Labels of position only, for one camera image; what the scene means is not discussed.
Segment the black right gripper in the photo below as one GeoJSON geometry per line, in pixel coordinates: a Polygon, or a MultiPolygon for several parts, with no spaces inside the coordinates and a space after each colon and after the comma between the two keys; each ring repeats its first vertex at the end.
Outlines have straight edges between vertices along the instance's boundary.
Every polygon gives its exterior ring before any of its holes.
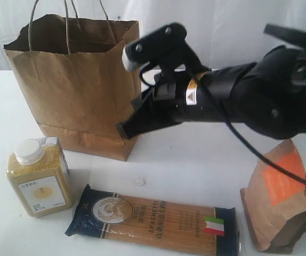
{"type": "Polygon", "coordinates": [[[184,122],[224,122],[215,109],[221,107],[229,121],[238,122],[230,92],[238,80],[238,68],[224,68],[198,75],[215,103],[209,102],[204,91],[186,71],[175,72],[175,79],[167,81],[162,73],[154,75],[154,85],[133,100],[133,114],[116,124],[123,139],[176,126],[184,122]]]}

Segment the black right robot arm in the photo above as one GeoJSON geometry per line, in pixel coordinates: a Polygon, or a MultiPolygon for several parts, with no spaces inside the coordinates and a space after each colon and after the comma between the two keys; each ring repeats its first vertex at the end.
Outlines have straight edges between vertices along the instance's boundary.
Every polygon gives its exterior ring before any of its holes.
{"type": "Polygon", "coordinates": [[[124,139],[183,122],[244,123],[274,139],[306,133],[306,32],[268,24],[284,41],[259,62],[212,70],[170,23],[127,44],[123,65],[141,74],[160,67],[154,84],[132,101],[133,113],[116,129],[124,139]]]}

